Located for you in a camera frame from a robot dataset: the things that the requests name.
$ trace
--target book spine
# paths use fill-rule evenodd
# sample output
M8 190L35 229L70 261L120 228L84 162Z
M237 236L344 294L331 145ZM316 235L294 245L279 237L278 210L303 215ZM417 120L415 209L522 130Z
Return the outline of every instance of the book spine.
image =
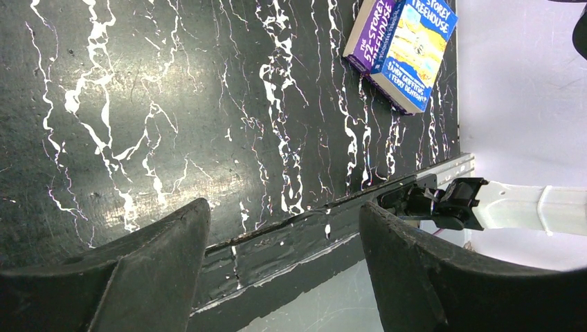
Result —
M389 95L389 93L387 93L387 91L385 91L380 85L379 83L375 82L373 80L373 78L370 75L366 76L367 80L369 81L369 83L371 83L371 85L373 85L375 88L377 88L377 90L379 90L379 92L381 92L387 99L392 99L391 96Z
M348 58L349 55L359 53L361 47L361 35L368 20L368 16L365 16L364 12L370 12L374 3L375 0L365 0L361 4L359 14L356 16L354 20L350 37L347 40L347 44L343 52L344 58Z
M350 62L351 65L353 65L357 70L359 70L361 72L361 74L368 74L369 70L367 68L365 68L365 66L363 66L360 61L353 55L348 55L347 56L347 60L348 62Z
M401 10L404 9L405 3L405 0L401 0L400 2L396 3L393 11L391 12L391 22L387 27L385 37L383 38L383 42L381 43L379 51L377 52L377 58L373 63L371 70L372 74L380 73L383 70L383 64L385 63L387 52L389 50L389 46L391 45L391 39L395 34L395 29L397 27L397 23L399 22L399 17L401 16Z

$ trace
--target blue book cover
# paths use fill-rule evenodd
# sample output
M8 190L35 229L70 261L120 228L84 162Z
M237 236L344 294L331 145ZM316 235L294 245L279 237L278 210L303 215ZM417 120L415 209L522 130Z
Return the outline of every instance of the blue book cover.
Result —
M401 0L395 5L371 78L407 113L426 111L457 21L443 0Z

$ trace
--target white wall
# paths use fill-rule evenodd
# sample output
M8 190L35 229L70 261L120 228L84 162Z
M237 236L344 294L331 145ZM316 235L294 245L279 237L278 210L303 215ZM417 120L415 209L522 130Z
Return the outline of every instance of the white wall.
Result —
M476 174L519 185L587 187L587 60L571 34L585 3L458 0L462 150ZM587 266L587 237L474 232L474 248L518 264Z

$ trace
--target black plastic part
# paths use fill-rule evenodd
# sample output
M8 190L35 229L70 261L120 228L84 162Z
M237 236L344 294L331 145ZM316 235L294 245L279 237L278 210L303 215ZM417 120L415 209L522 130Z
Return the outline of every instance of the black plastic part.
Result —
M208 231L204 199L57 266L0 271L2 331L185 331Z
M352 237L326 255L298 264L262 286L245 288L241 295L195 313L188 332L239 331L255 318L270 314L363 259L361 238Z
M479 201L475 200L479 189L487 184L489 182L484 178L454 179L446 192L441 194L440 201L435 204L432 220L436 226L452 230L483 230L472 209L479 205Z
M389 210L392 213L408 214L408 205L410 204L410 196L414 191L424 192L426 189L435 190L437 186L436 174L429 174L423 176L416 181L398 181L399 186L391 188L384 194L380 194L377 197L377 204L383 209ZM423 197L422 201L412 202L414 206L418 206L419 211L412 213L413 216L429 216L430 211L430 200Z
M587 5L572 32L572 43L575 49L577 49L577 52L583 58L587 59Z
M587 331L586 269L479 255L372 203L359 229L385 331Z
M405 196L406 188L417 183L416 176L382 183L282 223L207 248L196 300L192 305L196 312L193 315L195 324L198 324L200 309L236 293L238 284L247 287L357 234L359 210L365 202L378 201L390 192L401 192ZM330 225L329 237L325 234L326 225Z

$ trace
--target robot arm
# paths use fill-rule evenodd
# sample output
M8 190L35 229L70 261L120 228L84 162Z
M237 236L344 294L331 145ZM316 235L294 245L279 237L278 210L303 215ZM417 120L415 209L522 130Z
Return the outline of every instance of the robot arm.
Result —
M408 216L429 216L439 228L529 228L587 235L587 189L458 178L446 190L415 187L407 202Z

